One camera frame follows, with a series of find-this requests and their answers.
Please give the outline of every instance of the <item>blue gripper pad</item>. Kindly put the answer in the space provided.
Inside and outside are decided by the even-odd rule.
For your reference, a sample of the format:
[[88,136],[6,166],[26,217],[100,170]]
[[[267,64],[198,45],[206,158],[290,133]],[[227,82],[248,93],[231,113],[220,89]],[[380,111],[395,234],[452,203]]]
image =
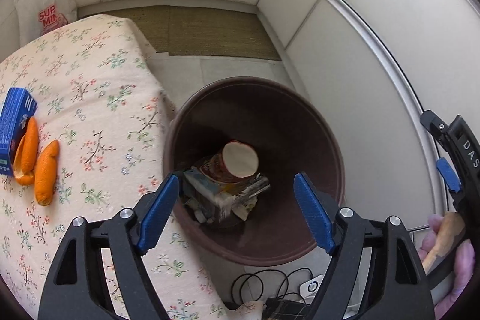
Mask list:
[[437,170],[443,177],[443,180],[447,184],[448,188],[454,193],[458,193],[462,188],[460,186],[460,180],[455,174],[453,168],[448,164],[448,160],[440,158],[437,160]]
[[162,191],[145,215],[140,226],[140,239],[138,240],[137,249],[142,255],[157,245],[158,239],[172,212],[173,205],[175,205],[179,196],[180,182],[175,175],[168,178],[165,185],[162,183],[160,187],[162,186]]
[[332,222],[302,174],[295,175],[293,191],[318,247],[332,255],[335,250]]

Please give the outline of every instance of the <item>floral tablecloth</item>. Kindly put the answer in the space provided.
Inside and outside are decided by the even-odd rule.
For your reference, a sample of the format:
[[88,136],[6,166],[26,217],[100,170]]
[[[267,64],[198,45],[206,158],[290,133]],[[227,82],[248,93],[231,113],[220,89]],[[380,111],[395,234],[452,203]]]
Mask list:
[[[0,273],[35,319],[50,263],[71,220],[110,218],[162,180],[174,107],[146,66],[152,53],[133,22],[100,15],[42,36],[0,64],[2,104],[9,87],[27,88],[38,102],[39,150],[54,139],[61,146],[48,207],[35,203],[32,186],[0,176]],[[115,309],[128,317],[110,253],[103,254]],[[261,317],[261,302],[225,309],[173,215],[143,261],[172,319]]]

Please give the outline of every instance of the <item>trash can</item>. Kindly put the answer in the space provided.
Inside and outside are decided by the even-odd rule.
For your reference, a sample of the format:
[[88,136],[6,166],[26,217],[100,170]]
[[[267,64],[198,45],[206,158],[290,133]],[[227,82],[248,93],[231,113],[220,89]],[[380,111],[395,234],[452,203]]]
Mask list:
[[184,170],[227,142],[253,146],[271,189],[258,197],[247,221],[227,230],[199,224],[177,202],[174,214],[190,240],[232,262],[275,266],[315,248],[293,193],[305,171],[317,189],[337,202],[344,195],[342,157],[316,109],[290,89],[257,77],[232,77],[196,92],[172,121],[164,172]]

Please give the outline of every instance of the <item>wooden handle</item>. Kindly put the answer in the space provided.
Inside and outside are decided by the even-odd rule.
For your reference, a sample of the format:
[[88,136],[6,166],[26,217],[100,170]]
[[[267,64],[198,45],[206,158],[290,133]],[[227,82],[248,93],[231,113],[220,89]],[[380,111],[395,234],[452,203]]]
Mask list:
[[427,254],[426,258],[422,262],[425,273],[430,271],[430,268],[433,266],[438,257],[443,257],[450,252],[454,244],[455,237],[459,235],[464,228],[465,223],[458,213],[448,211],[445,214],[442,225],[440,226],[440,230],[437,234],[435,246],[433,246],[431,251]]

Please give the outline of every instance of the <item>blue box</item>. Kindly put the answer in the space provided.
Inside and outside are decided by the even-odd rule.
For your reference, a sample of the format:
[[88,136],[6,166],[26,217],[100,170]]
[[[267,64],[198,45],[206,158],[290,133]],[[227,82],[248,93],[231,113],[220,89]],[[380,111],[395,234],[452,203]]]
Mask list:
[[0,174],[14,176],[14,159],[26,124],[37,109],[37,102],[24,88],[8,90],[0,115]]

